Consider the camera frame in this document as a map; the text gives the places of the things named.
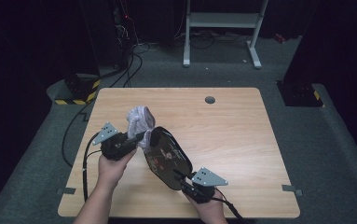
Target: person's arm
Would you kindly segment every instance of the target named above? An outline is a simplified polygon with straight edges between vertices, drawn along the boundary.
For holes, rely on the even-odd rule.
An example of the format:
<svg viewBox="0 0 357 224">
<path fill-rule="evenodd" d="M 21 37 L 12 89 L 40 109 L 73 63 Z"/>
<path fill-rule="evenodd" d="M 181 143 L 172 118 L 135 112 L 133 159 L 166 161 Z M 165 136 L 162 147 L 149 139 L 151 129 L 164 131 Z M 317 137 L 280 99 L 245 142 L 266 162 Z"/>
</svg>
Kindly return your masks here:
<svg viewBox="0 0 357 224">
<path fill-rule="evenodd" d="M 206 224 L 227 224 L 224 214 L 224 205 L 221 202 L 210 200 L 207 203 L 196 203 L 192 198 L 185 194 L 186 198 L 195 206 L 199 218 Z M 216 190 L 214 198 L 222 199 L 222 194 Z"/>
<path fill-rule="evenodd" d="M 109 161 L 105 156 L 100 156 L 96 187 L 77 215 L 75 224 L 108 223 L 112 195 L 135 152 L 136 150 L 133 150 L 119 161 Z"/>
</svg>

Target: cloth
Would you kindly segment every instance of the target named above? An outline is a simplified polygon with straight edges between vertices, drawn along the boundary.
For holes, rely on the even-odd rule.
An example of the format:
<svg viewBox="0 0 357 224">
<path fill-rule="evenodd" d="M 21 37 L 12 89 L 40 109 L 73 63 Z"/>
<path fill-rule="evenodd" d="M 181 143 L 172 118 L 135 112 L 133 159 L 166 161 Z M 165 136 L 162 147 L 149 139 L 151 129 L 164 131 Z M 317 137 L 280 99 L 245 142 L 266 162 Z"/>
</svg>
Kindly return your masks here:
<svg viewBox="0 0 357 224">
<path fill-rule="evenodd" d="M 137 133 L 145 132 L 143 140 L 137 146 L 141 147 L 144 152 L 147 152 L 149 150 L 151 132 L 155 128 L 155 118 L 149 111 L 149 108 L 144 105 L 134 107 L 129 111 L 126 120 L 129 122 L 129 139 L 133 138 Z"/>
</svg>

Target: white stand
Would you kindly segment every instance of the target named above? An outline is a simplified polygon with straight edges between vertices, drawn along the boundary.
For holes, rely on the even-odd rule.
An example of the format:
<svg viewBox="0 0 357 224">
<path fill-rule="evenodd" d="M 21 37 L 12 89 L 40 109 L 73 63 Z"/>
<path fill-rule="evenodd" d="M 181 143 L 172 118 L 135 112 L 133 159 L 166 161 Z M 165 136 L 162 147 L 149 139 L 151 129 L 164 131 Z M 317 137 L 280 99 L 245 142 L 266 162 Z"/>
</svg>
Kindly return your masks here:
<svg viewBox="0 0 357 224">
<path fill-rule="evenodd" d="M 254 68 L 262 68 L 254 45 L 265 17 L 267 5 L 268 0 L 263 0 L 259 13 L 191 13 L 190 0 L 187 0 L 184 67 L 190 66 L 190 27 L 231 27 L 254 29 L 253 38 L 251 41 L 247 41 L 247 45 L 254 62 Z"/>
</svg>

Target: table top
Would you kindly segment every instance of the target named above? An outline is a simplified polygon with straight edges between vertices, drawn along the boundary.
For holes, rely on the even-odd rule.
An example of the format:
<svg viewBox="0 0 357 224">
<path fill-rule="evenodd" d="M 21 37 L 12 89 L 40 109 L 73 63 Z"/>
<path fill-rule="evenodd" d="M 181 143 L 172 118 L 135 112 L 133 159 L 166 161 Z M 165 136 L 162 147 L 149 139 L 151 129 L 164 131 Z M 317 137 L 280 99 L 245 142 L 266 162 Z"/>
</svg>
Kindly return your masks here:
<svg viewBox="0 0 357 224">
<path fill-rule="evenodd" d="M 213 104 L 205 98 L 212 96 Z M 156 125 L 167 129 L 193 164 L 228 181 L 219 187 L 243 217 L 298 217 L 300 210 L 268 114 L 255 88 L 129 88 L 102 89 L 89 118 L 67 188 L 59 206 L 62 217 L 75 217 L 83 199 L 82 161 L 90 138 L 109 121 L 126 132 L 127 113 L 146 105 Z M 100 149 L 91 146 L 89 153 Z M 101 153 L 88 159 L 88 188 L 97 181 Z M 225 206 L 226 217 L 234 217 Z M 149 169 L 138 148 L 119 181 L 110 217 L 198 217 L 181 191 L 168 188 Z"/>
</svg>

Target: human hand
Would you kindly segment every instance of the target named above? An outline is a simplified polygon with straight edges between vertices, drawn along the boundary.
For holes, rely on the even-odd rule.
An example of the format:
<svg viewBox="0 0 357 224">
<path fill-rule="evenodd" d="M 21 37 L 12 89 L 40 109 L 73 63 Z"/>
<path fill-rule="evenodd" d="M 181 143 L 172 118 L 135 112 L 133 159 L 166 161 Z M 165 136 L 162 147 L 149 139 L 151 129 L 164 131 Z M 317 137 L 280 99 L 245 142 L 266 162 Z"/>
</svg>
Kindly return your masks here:
<svg viewBox="0 0 357 224">
<path fill-rule="evenodd" d="M 117 183 L 123 176 L 128 162 L 134 156 L 137 149 L 124 156 L 119 161 L 108 160 L 105 156 L 101 155 L 99 158 L 99 177 L 97 180 L 96 188 L 102 188 L 112 191 L 117 187 Z"/>
<path fill-rule="evenodd" d="M 196 203 L 185 194 L 186 198 L 195 206 L 200 219 L 206 224 L 227 224 L 224 215 L 224 206 L 221 202 L 210 200 L 207 203 Z M 222 194 L 218 190 L 213 195 L 214 198 L 222 199 Z"/>
</svg>

